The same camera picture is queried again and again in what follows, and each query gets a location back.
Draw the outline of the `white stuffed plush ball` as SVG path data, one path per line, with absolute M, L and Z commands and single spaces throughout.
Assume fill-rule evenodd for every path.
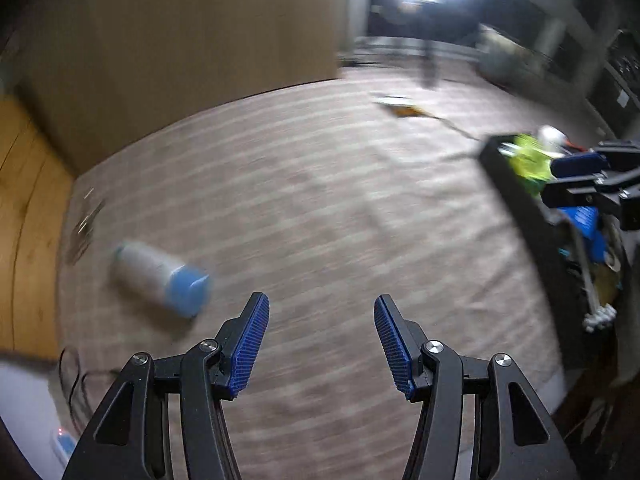
M 550 125 L 538 128 L 536 138 L 542 148 L 550 152 L 559 152 L 564 148 L 567 137 L 561 130 Z

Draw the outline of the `blue printed card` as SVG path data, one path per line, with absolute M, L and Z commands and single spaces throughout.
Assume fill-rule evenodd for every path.
M 594 207 L 562 207 L 559 208 L 570 219 L 573 226 L 582 234 L 587 256 L 591 263 L 605 263 L 606 240 L 598 227 L 599 211 Z

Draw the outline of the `yellow green plastic toy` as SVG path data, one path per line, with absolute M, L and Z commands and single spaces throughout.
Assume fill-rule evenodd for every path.
M 540 182 L 552 179 L 552 158 L 533 136 L 517 134 L 512 141 L 501 143 L 498 151 L 519 177 Z

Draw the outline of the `white bottle blue cap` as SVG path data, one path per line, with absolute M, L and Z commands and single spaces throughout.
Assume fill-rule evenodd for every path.
M 120 284 L 183 318 L 194 318 L 208 303 L 208 273 L 148 244 L 122 242 L 112 269 Z

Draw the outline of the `black storage bin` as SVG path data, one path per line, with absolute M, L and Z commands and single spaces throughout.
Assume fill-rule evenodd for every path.
M 521 178 L 499 153 L 499 145 L 515 136 L 492 136 L 480 150 L 478 160 L 533 259 L 553 316 L 562 362 L 567 368 L 614 367 L 624 346 L 626 318 L 639 302 L 639 229 L 622 230 L 614 216 L 599 211 L 598 227 L 606 240 L 605 263 L 589 261 L 591 278 L 600 304 L 610 304 L 617 316 L 612 326 L 587 333 L 582 321 L 588 304 L 570 232 L 572 222 L 559 208 L 549 208 L 542 202 L 541 191 L 552 179 L 540 182 Z M 567 144 L 559 152 L 544 151 L 551 162 L 585 152 Z

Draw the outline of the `wooden stick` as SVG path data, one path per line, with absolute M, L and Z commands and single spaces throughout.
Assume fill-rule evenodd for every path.
M 472 133 L 465 131 L 464 129 L 462 129 L 461 127 L 459 127 L 458 125 L 456 125 L 454 122 L 452 122 L 450 119 L 446 117 L 437 116 L 430 112 L 422 112 L 421 116 L 424 118 L 436 120 L 436 122 L 440 122 L 444 127 L 456 133 L 461 134 L 465 139 L 477 141 L 477 138 L 473 136 Z

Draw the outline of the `silver metal carabiner keys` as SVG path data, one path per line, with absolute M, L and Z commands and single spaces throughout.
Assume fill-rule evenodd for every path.
M 96 217 L 105 204 L 104 198 L 100 198 L 96 203 L 93 203 L 93 199 L 94 188 L 88 188 L 82 199 L 80 217 L 70 237 L 70 248 L 67 253 L 68 264 L 78 263 L 92 242 Z

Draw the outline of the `black chair leg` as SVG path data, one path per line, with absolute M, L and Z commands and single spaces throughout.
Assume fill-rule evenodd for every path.
M 431 40 L 423 40 L 422 50 L 422 86 L 425 89 L 435 87 L 437 82 L 437 60 Z

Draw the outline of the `orange snack wrapper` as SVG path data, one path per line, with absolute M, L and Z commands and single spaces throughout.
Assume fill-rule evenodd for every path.
M 372 96 L 372 101 L 398 118 L 427 116 L 427 112 L 419 104 L 404 96 L 386 96 L 385 94 L 375 93 Z

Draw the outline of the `light wooden panel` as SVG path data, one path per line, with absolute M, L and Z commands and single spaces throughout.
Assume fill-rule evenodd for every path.
M 58 251 L 74 177 L 15 96 L 1 98 L 1 350 L 58 357 Z

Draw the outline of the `brown cardboard box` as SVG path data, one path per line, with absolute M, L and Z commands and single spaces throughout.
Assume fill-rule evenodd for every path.
M 201 110 L 332 78 L 334 0 L 30 0 L 1 66 L 84 172 Z

